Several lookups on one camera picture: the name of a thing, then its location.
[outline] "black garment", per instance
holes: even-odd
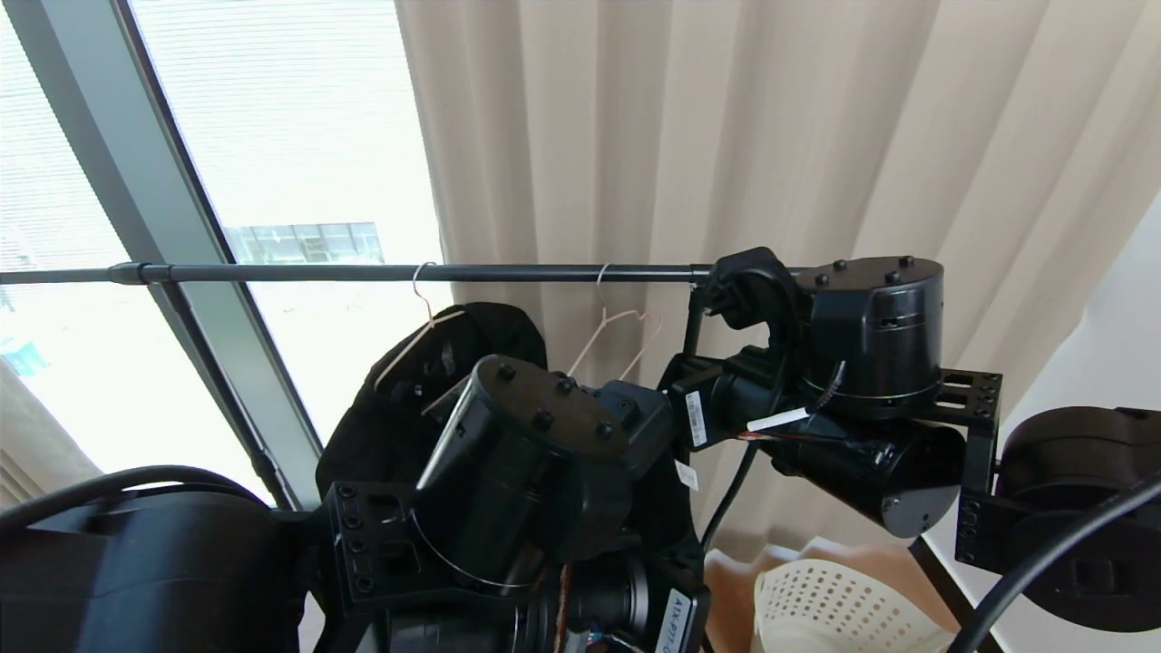
[[[545,338],[519,308],[477,302],[449,307],[435,317],[456,310],[464,315],[435,324],[377,390],[380,373],[419,329],[372,366],[315,469],[320,495],[336,481],[418,481],[441,430],[420,411],[469,374],[481,358],[498,353],[547,368]]]

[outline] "metal window mullion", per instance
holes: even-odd
[[[149,63],[127,37],[134,27],[122,22],[128,19],[124,7],[113,0],[3,1],[130,258],[232,263],[180,136],[163,110],[164,99],[150,82],[152,71],[138,67]],[[250,292],[238,284],[183,284],[181,289],[228,388],[214,387],[174,307],[164,294],[153,296],[215,400],[223,406],[225,393],[237,396],[291,503],[316,505],[315,466],[322,447]],[[164,433],[165,425],[158,424],[158,431]]]

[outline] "white wall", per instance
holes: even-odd
[[[1009,414],[1001,442],[1027,417],[1062,406],[1099,406],[1161,410],[1161,194],[1154,200],[1124,251],[1097,288],[1081,323],[1057,350],[1027,394]],[[953,519],[929,536],[944,564],[978,603],[996,576],[951,561]],[[1118,653],[1161,651],[1161,631],[1113,634],[1081,627],[1021,597],[996,629],[1009,652]]]

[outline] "screw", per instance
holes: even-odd
[[[613,424],[606,421],[600,421],[597,423],[597,437],[601,442],[607,442],[608,438],[613,437]]]
[[[541,431],[547,431],[553,426],[553,422],[556,417],[553,414],[545,410],[543,408],[538,408],[536,414],[532,416],[532,425],[540,429]]]

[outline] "clothing rail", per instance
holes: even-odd
[[[456,281],[700,284],[713,266],[688,265],[164,265],[123,263],[87,270],[0,272],[0,285],[107,281],[127,286],[182,281]],[[796,274],[801,268],[791,268]]]

